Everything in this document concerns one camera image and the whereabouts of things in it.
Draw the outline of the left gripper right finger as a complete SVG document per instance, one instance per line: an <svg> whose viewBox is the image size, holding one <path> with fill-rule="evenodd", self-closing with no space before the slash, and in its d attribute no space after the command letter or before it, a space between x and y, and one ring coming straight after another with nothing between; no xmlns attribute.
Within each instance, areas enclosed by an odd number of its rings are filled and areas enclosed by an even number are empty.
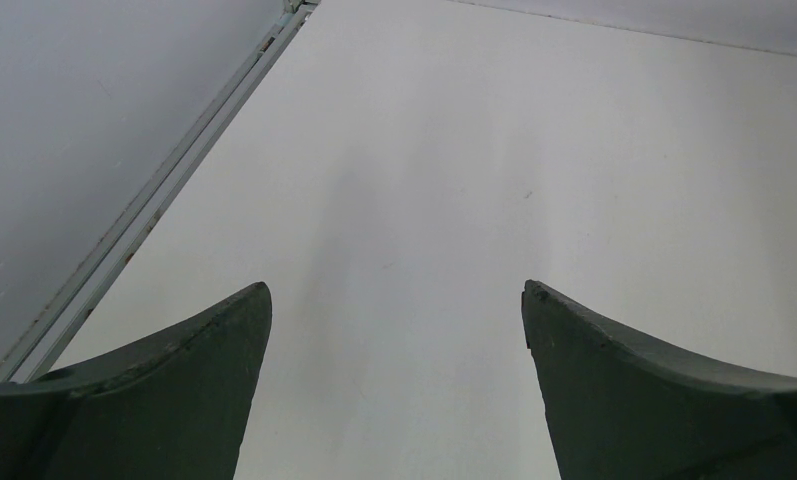
<svg viewBox="0 0 797 480"><path fill-rule="evenodd" d="M706 357L534 280L521 312L564 479L797 479L797 378Z"/></svg>

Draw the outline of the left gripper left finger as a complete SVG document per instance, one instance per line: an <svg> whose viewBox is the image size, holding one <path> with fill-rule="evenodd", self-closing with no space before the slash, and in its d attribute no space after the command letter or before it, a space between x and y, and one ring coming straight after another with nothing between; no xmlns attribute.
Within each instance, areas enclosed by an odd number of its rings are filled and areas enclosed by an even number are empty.
<svg viewBox="0 0 797 480"><path fill-rule="evenodd" d="M272 325L258 282L26 383L0 383L0 479L230 479Z"/></svg>

